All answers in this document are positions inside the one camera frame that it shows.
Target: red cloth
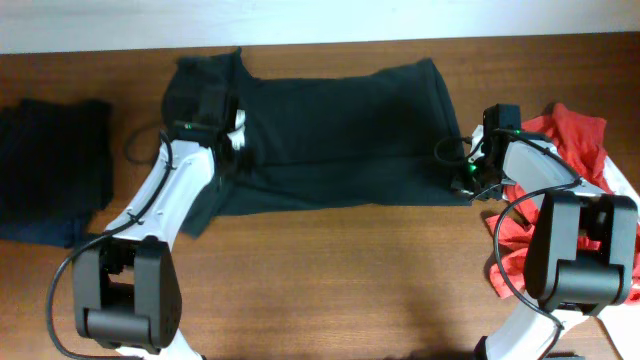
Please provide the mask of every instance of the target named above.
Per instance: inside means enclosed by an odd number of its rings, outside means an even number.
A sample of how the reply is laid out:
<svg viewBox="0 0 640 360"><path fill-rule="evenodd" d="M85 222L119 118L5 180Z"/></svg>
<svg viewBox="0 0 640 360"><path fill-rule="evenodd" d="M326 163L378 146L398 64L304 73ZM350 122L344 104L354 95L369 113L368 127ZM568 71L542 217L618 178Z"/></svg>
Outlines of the red cloth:
<svg viewBox="0 0 640 360"><path fill-rule="evenodd" d="M606 120L593 118L569 111L564 105L556 104L551 115L539 116L522 124L526 131L541 132L553 140L558 148L560 156L571 165L582 177L590 183L611 193L607 181L603 177L604 160L607 151L604 149L604 129ZM524 190L516 185L505 189L509 201L514 201L522 195ZM538 219L538 208L532 200L527 200L516 207L530 224L535 224ZM487 225L493 234L498 216L486 219ZM527 249L533 235L534 225L524 227L506 218L500 227L500 244L508 247L513 252L502 256L504 266L509 279L516 288L524 288L524 260ZM591 241L587 237L578 239L580 249L596 250L600 244ZM489 279L496 289L498 296L506 298L511 295L511 290L502 280L497 265L493 265L489 271ZM633 269L633 287L627 303L640 303L640 227L636 232L636 258Z"/></svg>

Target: wooden tabletop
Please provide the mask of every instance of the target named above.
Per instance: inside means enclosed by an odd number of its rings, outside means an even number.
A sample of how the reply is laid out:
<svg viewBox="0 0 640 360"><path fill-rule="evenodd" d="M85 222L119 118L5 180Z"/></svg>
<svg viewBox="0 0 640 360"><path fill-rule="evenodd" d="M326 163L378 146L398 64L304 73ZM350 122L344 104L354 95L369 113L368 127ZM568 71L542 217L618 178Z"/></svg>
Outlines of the wooden tabletop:
<svg viewBox="0 0 640 360"><path fill-rule="evenodd" d="M128 163L122 147L133 130L160 119L175 59L229 51L0 56L0 105L22 97L61 103L100 98L114 105L115 199L91 225L100 231L150 170ZM520 104L527 119L560 101L609 121L605 146L640 189L640 34L261 46L243 52L248 69L262 78L366 75L424 57L442 72L463 134L495 103ZM151 131L134 153L148 155L157 146ZM200 238L181 235L174 247L183 298L180 328L209 359L468 351L516 304L499 300L486 280L492 251L482 219L503 206L360 206L217 218ZM0 253L0 359L61 358L46 332L44 297L67 251L2 241ZM76 334L68 274L58 295L55 321L63 342L82 353L114 354ZM593 320L556 349L616 358Z"/></svg>

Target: white background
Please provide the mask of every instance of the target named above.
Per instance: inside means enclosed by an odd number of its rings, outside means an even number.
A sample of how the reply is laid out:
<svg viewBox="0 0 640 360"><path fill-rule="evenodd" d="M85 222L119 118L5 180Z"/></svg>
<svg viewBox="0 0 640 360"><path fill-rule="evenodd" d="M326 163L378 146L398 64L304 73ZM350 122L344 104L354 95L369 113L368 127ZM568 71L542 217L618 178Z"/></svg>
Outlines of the white background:
<svg viewBox="0 0 640 360"><path fill-rule="evenodd" d="M0 53L640 30L640 0L0 0Z"/></svg>

